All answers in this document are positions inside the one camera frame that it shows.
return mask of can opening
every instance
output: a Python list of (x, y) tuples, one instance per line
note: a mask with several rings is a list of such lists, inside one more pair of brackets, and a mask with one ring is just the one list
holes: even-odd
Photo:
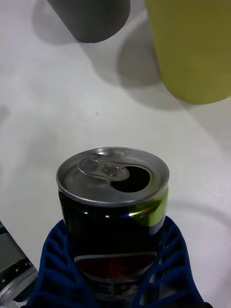
[(114, 189), (125, 193), (136, 193), (148, 186), (150, 174), (147, 170), (135, 166), (126, 166), (125, 168), (130, 173), (129, 178), (124, 181), (111, 182)]

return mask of pepsi can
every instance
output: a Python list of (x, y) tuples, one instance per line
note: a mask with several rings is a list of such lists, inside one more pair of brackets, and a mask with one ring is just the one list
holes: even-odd
[(141, 150), (100, 148), (67, 159), (56, 178), (77, 268), (101, 307), (130, 307), (159, 248), (166, 164)]

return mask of green accent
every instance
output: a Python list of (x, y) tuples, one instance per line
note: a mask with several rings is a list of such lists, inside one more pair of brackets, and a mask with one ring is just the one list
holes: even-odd
[(129, 207), (129, 215), (139, 224), (147, 227), (156, 225), (165, 216), (168, 187), (154, 199)]

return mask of pull tab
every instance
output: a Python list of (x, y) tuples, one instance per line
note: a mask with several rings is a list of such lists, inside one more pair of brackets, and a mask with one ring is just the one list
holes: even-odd
[(123, 165), (96, 158), (82, 159), (78, 163), (78, 169), (86, 175), (110, 181), (124, 181), (130, 176)]

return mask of yellow cup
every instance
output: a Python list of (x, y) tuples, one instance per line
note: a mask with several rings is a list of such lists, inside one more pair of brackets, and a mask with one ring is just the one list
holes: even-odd
[(166, 88), (193, 104), (231, 96), (231, 1), (146, 0)]

